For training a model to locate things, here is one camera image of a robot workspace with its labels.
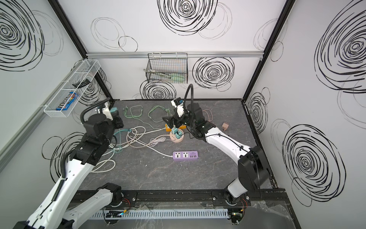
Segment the gray marble floor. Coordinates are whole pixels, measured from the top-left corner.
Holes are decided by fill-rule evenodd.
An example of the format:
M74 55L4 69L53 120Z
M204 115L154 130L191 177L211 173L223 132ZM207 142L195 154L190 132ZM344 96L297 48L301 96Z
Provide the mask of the gray marble floor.
M210 100L196 101L201 108L211 109L215 125L221 127L223 122L229 124L225 131L227 135L241 142L242 144L255 146L255 140L246 119L243 107L238 100ZM125 128L145 126L147 131L152 128L133 118L125 118L123 109L128 106L142 105L143 113L140 117L144 122L150 123L153 127L164 127L164 122L155 123L147 116L148 112L155 106L161 105L166 108L173 107L170 101L117 101L118 108L123 119ZM132 109L134 115L141 112L140 107ZM162 109L156 109L150 116L158 121L166 116ZM144 135L141 140L149 142L151 138L167 134L165 130ZM122 134L122 140L126 140L126 132ZM174 162L170 157L163 157L149 148L128 147L122 152L115 154L113 160L116 167L106 173L90 173L80 186L80 190L93 190L107 182L118 184L122 190L149 190L149 189L222 189L238 177L236 163L221 150L202 140L190 139L186 134L180 143L165 141L154 147L156 150L172 155L173 151L197 150L199 159L195 161ZM102 170L108 169L113 164L108 162ZM269 181L261 186L271 188Z

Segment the electrical socket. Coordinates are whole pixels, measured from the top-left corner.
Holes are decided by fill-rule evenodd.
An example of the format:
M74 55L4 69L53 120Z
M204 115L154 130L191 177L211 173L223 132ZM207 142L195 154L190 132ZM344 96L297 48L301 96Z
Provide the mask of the electrical socket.
M197 160L198 152L197 151L174 151L173 152L173 160Z

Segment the green cable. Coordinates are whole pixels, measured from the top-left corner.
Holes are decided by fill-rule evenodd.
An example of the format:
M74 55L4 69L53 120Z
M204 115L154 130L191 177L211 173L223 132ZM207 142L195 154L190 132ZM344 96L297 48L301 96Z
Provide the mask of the green cable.
M140 113L140 115L132 115L131 108L133 108L133 107L141 107L141 113ZM126 118L139 118L139 117L141 117L141 116L142 116L142 110L143 110L143 107L142 107L142 105L136 105L136 106L132 106L132 107L130 107L131 115L127 115L127 110L128 110L128 106L126 106L126 108L125 108L125 109L123 109L123 113L124 113L124 116L125 116Z
M133 107L141 107L141 113L140 113L140 115L133 115L133 114L132 114L132 110L131 110L131 108L133 108ZM142 121L141 119L139 119L139 117L141 117L141 115L142 115L142 110L143 110L142 105L135 105L135 106L130 107L130 113L131 113L131 115L127 115L127 110L128 110L128 107L126 106L126 108L123 110L124 116L125 116L126 118L134 118L134 119L140 120L142 123L144 123L144 124L147 124L147 125L151 126L151 128L153 128L154 130L158 130L158 129L160 129L160 128L155 128L155 127L153 127L151 124L149 124L149 123L147 123L147 122L144 122L144 121Z
M119 131L117 131L116 133L114 133L113 135L116 135L116 134L118 134L119 133L119 144L121 144L121 132L123 132L123 131L127 131L127 132L131 132L131 130L130 129L122 129L122 130L119 130ZM120 153L120 152L122 152L123 151L123 148L122 147L120 147L120 149L119 150L116 150L116 149L111 149L114 153Z
M151 113L151 112L153 112L156 108L161 108L161 109L163 109L164 111L166 111L166 112L167 112L167 116L171 116L169 108L165 108L165 107L162 107L162 106L156 105L156 106L155 106L155 107L153 107L153 108L149 111L149 113L147 114L147 115L148 115L148 117L149 117L153 122L162 122L162 121L163 121L163 120L155 121L155 120L153 120L153 118L152 118L152 117L150 117L150 113Z

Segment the white cable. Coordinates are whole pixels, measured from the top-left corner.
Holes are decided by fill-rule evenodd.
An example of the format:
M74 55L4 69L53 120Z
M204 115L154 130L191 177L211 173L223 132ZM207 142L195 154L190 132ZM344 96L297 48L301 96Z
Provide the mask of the white cable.
M105 172L109 172L109 171L111 171L112 169L114 169L114 167L116 166L116 162L115 161L113 161L111 158L113 157L113 155L115 154L114 153L114 151L113 150L111 150L111 151L109 151L108 153L105 153L105 154L103 154L102 156L104 156L104 155L107 155L107 154L109 154L109 153L111 153L111 152L113 152L112 153L112 156L110 156L108 159L106 159L106 160L103 160L103 161L101 161L101 162L98 162L96 165L95 165L95 167L97 166L97 165L99 165L99 164L101 164L98 168L96 168L96 169L93 169L92 171L91 171L91 173L105 173ZM110 169L107 169L107 170L103 170L103 171L97 171L98 169L100 169L103 165L105 165L107 162L113 162L114 163L114 165L113 165L113 167L112 168L110 168Z
M137 129L136 129L136 128L143 128L143 133L138 133L138 131L137 131ZM99 167L97 167L96 169L93 169L93 170L91 171L91 173L105 173L105 172L109 172L109 171L111 171L112 169L114 169L114 168L116 167L116 162L115 162L114 160L112 160L112 159L111 159L111 158L114 156L114 154L115 154L114 150L121 150L121 149L127 148L127 147L129 147L129 146L131 146L131 147L133 147L133 148L148 147L148 148L150 148L150 149L154 150L155 152L157 152L157 153L159 153L159 154L161 154L161 155L163 155L163 156L167 156L167 157L172 158L172 157L173 157L172 155L163 154L162 152L159 152L159 151L157 151L156 149L152 148L152 147L154 147L155 145L157 145L159 142L164 142L164 141L166 141L166 140L170 140L170 141L171 141L171 139L167 139L167 138L165 137L165 136L169 136L168 134L163 134L163 135L159 135L159 136L157 136L156 138L152 138L152 139L150 139L150 142L149 142L149 143L147 143L147 144L146 144L145 142L143 142L143 141L141 141L141 140L140 140L140 138L141 138L143 135L145 135L145 134L153 133L153 132L160 131L160 130L164 130L164 129L165 129L165 127L164 127L164 128L161 128L161 129L159 129L159 130L152 130L152 131L146 132L146 128L145 128L144 126L136 126L136 127L134 127L134 128L131 128L131 133L132 133L134 136L133 136L133 137L131 137L131 136L129 135L129 133L130 133L130 132L127 132L126 142L124 142L124 143L120 143L120 144L116 144L116 145L115 145L115 147L116 147L116 146L121 146L121 145L124 145L124 146L122 146L122 147L116 147L116 148L114 148L113 150L110 150L109 152L104 153L102 156L105 156L105 155L110 154L110 153L113 153L113 154L112 154L108 159L98 162L98 163L95 165L95 167L97 167L99 164L101 164L101 165L100 165ZM140 144L140 145L142 145L142 146L134 146L134 145L132 145L132 143L134 143L134 142L136 142L136 143L138 143L138 144ZM112 166L112 168L107 169L107 170L103 170L103 171L97 171L97 170L98 170L98 169L100 169L102 166L104 166L108 161L113 162L113 166Z

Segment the black circle drawing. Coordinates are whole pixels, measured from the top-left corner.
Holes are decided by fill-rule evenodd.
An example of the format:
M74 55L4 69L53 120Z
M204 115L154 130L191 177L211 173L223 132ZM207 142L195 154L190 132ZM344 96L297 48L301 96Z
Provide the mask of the black circle drawing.
M175 99L177 91L171 83L163 80L145 80L140 85L140 94L143 99Z
M46 13L38 10L32 10L32 14L37 19L41 28L43 29L44 36L44 50L43 54L48 56L55 56L62 52L64 47L64 37L59 25Z
M106 26L111 26L114 29L106 30ZM90 25L90 31L95 41L105 48L122 49L125 52L137 51L138 44L136 40L126 36L120 23L113 18L94 19Z
M263 88L262 92L254 93L248 103L249 114L253 120L254 127L258 134L262 133L266 128L268 121L267 104L269 103L270 93L268 88Z
M132 99L142 99L141 94L137 93L132 96Z
M272 143L279 152L282 152L282 149L284 149L283 140L285 139L285 136L290 129L291 129L290 124L286 120L283 120L281 118L276 119L271 125Z
M231 58L200 58L193 66L193 79L203 88L226 91L234 77L235 65Z
M272 51L271 51L271 60L273 62L276 62L278 61L282 54L283 54L283 43L280 42L280 41L277 41L274 46L275 48L272 48Z
M272 19L267 21L266 23L264 23L264 25L262 25L258 31L256 32L254 38L253 38L253 45L255 46L256 49L258 50L264 50L269 37L272 34L273 28L275 27L276 23L277 23L278 18ZM282 30L280 32L280 34L278 35L277 39L276 39L276 43L273 45L272 50L271 50L271 60L273 62L278 61L282 54L283 54L283 39L285 38L285 34L287 31L287 27L288 27L288 22L285 21Z
M303 193L314 201L326 202L343 191L346 168L335 145L319 129L304 124L292 127L283 140L282 152L294 194ZM309 206L308 201L300 203Z
M122 36L118 39L118 46L125 52L136 52L138 43L130 36Z
M353 82L354 86L363 83ZM366 129L366 100L363 93L344 93L338 91L337 104L344 118L355 126Z
M110 23L110 26L114 27L115 31L110 31L108 34L105 31L101 32L101 28L98 26L98 23ZM118 40L120 37L125 36L125 34L120 23L113 18L94 19L90 25L90 31L95 41L101 46L113 50L121 49L121 47L118 45Z
M299 186L297 183L301 182L298 177L295 177L291 181L291 190L295 198L305 207L310 207L313 203L313 199L308 197L306 193L310 193L310 189L306 187L306 189L302 189L301 186Z
M37 66L45 48L42 29L23 1L1 2L0 69L26 71Z
M192 35L213 19L217 0L157 0L164 25L179 35Z
M209 40L215 40L222 37L231 27L232 15L230 8L223 4L217 3L215 16L211 22L198 31L198 34Z
M314 67L325 86L366 93L366 1L353 0L335 16L317 45Z

